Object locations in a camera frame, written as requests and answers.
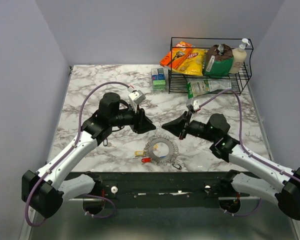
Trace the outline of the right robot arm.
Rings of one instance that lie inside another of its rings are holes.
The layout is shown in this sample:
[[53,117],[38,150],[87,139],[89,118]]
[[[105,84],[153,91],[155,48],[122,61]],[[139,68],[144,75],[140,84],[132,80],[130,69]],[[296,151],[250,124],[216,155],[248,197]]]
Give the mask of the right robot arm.
[[220,183],[220,191],[231,196],[246,193],[271,202],[288,217],[300,221],[300,167],[284,167],[261,157],[228,134],[230,125],[223,114],[213,114],[207,123],[192,120],[185,111],[162,128],[180,140],[192,135],[212,142],[210,151],[218,159],[240,166],[256,177],[236,173]]

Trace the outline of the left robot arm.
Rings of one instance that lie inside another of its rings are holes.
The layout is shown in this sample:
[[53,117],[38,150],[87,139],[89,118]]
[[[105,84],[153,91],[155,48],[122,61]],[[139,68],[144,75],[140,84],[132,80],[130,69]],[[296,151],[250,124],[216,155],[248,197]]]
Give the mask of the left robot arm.
[[139,106],[145,98],[140,90],[132,91],[128,102],[117,93],[105,93],[98,109],[79,123],[76,138],[59,155],[36,172],[28,170],[23,174],[21,199],[26,207],[32,207],[48,219],[69,199],[84,194],[97,197],[101,185],[90,173],[83,173],[72,180],[66,180],[66,177],[88,153],[107,140],[114,127],[129,126],[136,134],[155,130],[155,125]]

